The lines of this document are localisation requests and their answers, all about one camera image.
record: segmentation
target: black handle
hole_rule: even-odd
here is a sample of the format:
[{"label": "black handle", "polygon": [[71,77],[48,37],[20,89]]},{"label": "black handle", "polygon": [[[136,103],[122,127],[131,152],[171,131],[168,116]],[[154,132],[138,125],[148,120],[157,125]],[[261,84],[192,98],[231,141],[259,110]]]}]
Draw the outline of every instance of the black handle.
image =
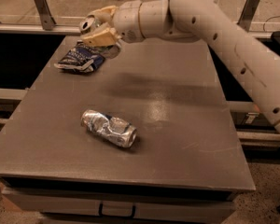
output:
[{"label": "black handle", "polygon": [[99,216],[100,217],[122,217],[122,218],[130,218],[130,219],[132,219],[134,217],[135,212],[136,212],[136,207],[133,205],[132,212],[131,212],[131,214],[129,216],[126,216],[126,217],[112,216],[112,215],[103,214],[103,204],[102,203],[100,203],[100,207],[99,207]]}]

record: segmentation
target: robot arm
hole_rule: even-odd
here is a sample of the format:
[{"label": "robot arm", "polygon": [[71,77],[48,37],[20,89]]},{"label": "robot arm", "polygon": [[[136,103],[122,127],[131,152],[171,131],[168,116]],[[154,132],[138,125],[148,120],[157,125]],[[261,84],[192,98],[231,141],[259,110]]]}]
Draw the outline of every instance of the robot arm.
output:
[{"label": "robot arm", "polygon": [[87,45],[99,47],[119,39],[128,43],[149,37],[203,39],[280,132],[280,57],[233,24],[213,0],[128,2],[93,11],[80,29]]}]

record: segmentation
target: floor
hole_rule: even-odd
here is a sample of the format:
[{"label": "floor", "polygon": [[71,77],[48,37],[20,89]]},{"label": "floor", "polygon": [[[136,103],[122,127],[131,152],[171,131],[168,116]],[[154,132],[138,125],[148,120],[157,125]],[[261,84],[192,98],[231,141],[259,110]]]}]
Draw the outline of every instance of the floor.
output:
[{"label": "floor", "polygon": [[[48,0],[50,11],[58,24],[78,25],[92,10],[108,5],[120,5],[128,0]],[[225,14],[237,22],[245,0],[215,0]],[[280,0],[261,0],[251,25],[251,31],[280,30]],[[0,0],[0,22],[39,24],[33,0]],[[257,190],[239,195],[234,212],[224,224],[275,224],[280,215],[280,161],[248,160]],[[38,213],[10,211],[0,195],[0,223],[38,224]]]}]

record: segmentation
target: can held by gripper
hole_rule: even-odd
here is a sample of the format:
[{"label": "can held by gripper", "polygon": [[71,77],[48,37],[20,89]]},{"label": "can held by gripper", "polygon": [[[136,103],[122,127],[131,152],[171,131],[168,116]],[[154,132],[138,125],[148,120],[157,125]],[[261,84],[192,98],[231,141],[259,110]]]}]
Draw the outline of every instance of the can held by gripper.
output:
[{"label": "can held by gripper", "polygon": [[136,128],[131,123],[94,110],[84,112],[81,125],[118,147],[130,147],[136,137]]}]

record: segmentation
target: wooden drawer front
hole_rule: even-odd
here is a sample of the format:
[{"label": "wooden drawer front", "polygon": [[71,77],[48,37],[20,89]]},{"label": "wooden drawer front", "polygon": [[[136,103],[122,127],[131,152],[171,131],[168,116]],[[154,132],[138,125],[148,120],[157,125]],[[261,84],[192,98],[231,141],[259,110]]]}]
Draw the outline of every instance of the wooden drawer front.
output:
[{"label": "wooden drawer front", "polygon": [[26,211],[97,217],[220,223],[234,211],[231,202],[114,202],[85,198],[85,193],[73,191],[5,188],[3,195]]}]

